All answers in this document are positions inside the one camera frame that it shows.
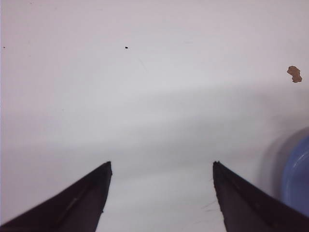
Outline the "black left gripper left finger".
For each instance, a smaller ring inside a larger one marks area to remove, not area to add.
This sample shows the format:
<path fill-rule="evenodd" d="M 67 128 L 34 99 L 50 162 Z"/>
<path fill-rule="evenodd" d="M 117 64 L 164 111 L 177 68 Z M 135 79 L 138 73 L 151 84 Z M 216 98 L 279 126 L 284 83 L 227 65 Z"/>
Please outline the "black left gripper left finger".
<path fill-rule="evenodd" d="M 2 232 L 94 232 L 112 177 L 106 162 L 59 194 L 1 225 Z"/>

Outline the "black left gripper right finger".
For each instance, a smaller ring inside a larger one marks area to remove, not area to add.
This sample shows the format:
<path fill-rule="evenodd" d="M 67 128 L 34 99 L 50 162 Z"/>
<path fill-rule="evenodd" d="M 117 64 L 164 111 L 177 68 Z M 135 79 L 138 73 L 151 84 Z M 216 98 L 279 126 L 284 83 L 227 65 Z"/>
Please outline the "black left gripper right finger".
<path fill-rule="evenodd" d="M 223 164 L 212 166 L 213 184 L 228 232 L 307 232 L 309 218 L 267 195 Z"/>

